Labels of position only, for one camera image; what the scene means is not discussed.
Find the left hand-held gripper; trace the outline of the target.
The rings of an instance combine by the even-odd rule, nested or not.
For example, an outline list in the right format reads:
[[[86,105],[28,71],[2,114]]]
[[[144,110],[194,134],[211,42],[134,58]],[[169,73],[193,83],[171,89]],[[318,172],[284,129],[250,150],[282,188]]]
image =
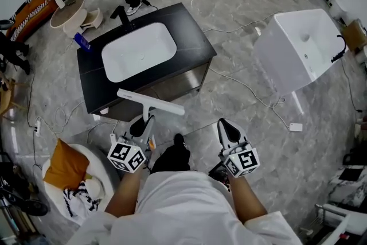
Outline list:
[[[155,116],[151,115],[140,136],[135,136],[129,131],[119,137],[110,134],[111,147],[107,158],[116,169],[135,173],[142,165],[149,165],[156,148],[154,126]]]

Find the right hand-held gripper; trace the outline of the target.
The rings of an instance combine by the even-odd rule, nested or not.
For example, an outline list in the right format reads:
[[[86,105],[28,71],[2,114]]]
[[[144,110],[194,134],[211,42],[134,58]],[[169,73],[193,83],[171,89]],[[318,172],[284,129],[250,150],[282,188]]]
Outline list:
[[[260,166],[256,148],[247,140],[245,131],[231,120],[219,119],[218,137],[222,145],[220,157],[234,178],[252,173]]]

